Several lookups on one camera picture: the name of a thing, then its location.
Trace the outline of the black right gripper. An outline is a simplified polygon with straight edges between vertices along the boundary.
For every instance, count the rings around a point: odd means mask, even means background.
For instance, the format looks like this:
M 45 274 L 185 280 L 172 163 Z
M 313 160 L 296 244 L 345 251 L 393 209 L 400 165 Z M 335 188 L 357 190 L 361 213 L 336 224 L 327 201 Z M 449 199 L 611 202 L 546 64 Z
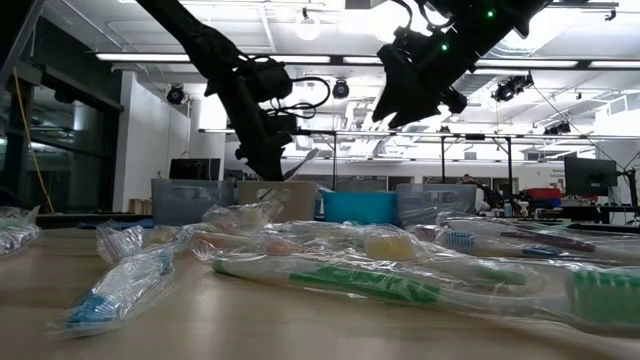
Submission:
M 453 84 L 492 46 L 491 22 L 457 22 L 446 32 L 435 31 L 430 36 L 397 29 L 394 47 L 377 52 L 386 83 L 373 120 L 392 115 L 389 127 L 398 128 L 440 115 L 440 105 L 461 113 L 467 98 Z

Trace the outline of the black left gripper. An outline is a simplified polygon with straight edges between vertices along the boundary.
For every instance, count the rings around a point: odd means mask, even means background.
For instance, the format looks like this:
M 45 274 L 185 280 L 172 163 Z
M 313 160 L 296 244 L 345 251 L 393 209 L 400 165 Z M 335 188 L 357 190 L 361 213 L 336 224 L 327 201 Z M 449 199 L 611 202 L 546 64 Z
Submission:
M 248 166 L 265 180 L 283 179 L 282 161 L 293 142 L 291 135 L 267 131 L 259 105 L 236 75 L 231 74 L 223 80 L 219 98 L 241 142 Z

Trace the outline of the blue toothbrush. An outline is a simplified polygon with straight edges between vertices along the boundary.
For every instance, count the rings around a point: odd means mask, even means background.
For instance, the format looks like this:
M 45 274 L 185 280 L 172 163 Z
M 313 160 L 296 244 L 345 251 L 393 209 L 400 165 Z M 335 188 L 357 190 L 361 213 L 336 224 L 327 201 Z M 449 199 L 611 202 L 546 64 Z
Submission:
M 640 256 L 611 256 L 608 254 L 585 253 L 527 239 L 503 237 L 499 234 L 500 231 L 518 229 L 556 235 L 548 231 L 530 230 L 516 225 L 483 221 L 482 219 L 453 218 L 444 221 L 435 242 L 461 253 L 481 257 L 577 258 L 612 262 L 620 265 L 640 265 Z M 613 244 L 597 246 L 616 249 L 640 249 L 640 246 L 634 245 L 630 247 Z
M 50 334 L 92 336 L 136 318 L 172 290 L 174 256 L 173 250 L 157 246 L 122 259 L 58 315 Z

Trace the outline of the white plastic bin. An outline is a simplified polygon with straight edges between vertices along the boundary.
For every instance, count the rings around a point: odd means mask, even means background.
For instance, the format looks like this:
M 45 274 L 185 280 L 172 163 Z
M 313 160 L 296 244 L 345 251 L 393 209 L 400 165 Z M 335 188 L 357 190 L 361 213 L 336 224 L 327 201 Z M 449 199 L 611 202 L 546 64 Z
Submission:
M 313 221 L 318 186 L 312 182 L 241 181 L 238 202 L 242 205 L 277 201 L 283 207 L 276 222 Z

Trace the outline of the black computer monitor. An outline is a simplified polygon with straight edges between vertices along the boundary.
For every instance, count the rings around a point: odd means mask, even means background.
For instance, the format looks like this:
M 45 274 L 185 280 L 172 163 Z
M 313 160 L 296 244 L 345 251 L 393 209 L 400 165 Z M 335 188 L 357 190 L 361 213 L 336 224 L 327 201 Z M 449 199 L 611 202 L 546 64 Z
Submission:
M 564 169 L 567 195 L 607 196 L 618 186 L 616 163 L 611 160 L 566 157 Z
M 219 179 L 220 160 L 218 158 L 172 159 L 169 178 L 177 180 Z

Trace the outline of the smoky transparent plastic bin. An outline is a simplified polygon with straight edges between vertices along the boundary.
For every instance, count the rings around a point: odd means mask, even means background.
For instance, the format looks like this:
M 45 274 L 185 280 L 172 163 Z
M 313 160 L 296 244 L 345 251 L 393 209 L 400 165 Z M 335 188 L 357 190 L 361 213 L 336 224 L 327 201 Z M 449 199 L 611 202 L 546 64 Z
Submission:
M 234 186 L 223 181 L 152 179 L 151 200 L 155 225 L 183 226 L 200 222 L 214 205 L 232 205 Z
M 474 214 L 473 189 L 462 184 L 399 184 L 398 218 L 405 228 L 434 225 L 441 212 Z

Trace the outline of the teal plastic bin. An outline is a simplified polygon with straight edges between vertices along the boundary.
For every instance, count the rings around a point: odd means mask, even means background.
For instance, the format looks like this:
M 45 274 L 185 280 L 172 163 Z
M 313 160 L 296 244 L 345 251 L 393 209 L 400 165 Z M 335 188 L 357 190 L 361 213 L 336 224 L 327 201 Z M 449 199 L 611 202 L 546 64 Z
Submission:
M 323 194 L 326 222 L 397 225 L 397 197 L 390 192 L 328 192 Z

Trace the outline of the person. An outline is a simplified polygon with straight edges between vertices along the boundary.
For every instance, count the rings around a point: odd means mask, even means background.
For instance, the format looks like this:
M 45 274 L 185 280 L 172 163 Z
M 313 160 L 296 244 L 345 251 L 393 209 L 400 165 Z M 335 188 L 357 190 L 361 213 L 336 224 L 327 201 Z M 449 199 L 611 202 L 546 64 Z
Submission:
M 493 208 L 491 190 L 484 184 L 477 182 L 471 175 L 465 174 L 459 181 L 462 185 L 468 185 L 473 189 L 474 211 L 482 213 Z

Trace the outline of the red storage bin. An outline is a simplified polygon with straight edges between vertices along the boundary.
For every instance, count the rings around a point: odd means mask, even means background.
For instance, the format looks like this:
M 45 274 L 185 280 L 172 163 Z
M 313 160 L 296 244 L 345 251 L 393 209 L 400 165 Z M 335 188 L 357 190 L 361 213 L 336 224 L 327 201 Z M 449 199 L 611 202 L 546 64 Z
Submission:
M 523 190 L 523 194 L 532 199 L 561 199 L 563 193 L 558 188 L 528 188 Z

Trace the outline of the black gantry frame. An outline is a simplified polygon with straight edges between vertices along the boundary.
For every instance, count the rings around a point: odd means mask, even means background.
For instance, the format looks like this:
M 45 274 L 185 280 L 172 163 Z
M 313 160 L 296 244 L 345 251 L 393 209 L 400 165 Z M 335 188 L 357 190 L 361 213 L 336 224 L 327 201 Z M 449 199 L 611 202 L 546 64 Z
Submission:
M 507 172 L 508 172 L 508 195 L 513 199 L 514 195 L 514 177 L 513 177 L 513 155 L 512 155 L 512 136 L 500 134 L 481 134 L 481 133 L 440 133 L 440 161 L 441 161 L 441 180 L 446 181 L 446 158 L 445 154 L 448 145 L 457 144 L 459 142 L 493 142 L 500 150 L 507 155 Z
M 233 129 L 200 129 L 199 133 L 204 134 L 224 134 L 224 135 L 235 135 L 236 132 Z M 333 155 L 331 157 L 324 157 L 324 160 L 332 161 L 332 186 L 331 189 L 333 191 L 338 190 L 337 183 L 337 139 L 338 133 L 334 130 L 308 130 L 308 129 L 297 129 L 296 131 L 283 131 L 277 132 L 276 137 L 294 137 L 296 136 L 304 136 L 304 137 L 313 137 L 313 136 L 329 136 L 333 138 L 333 142 L 331 145 L 333 146 Z

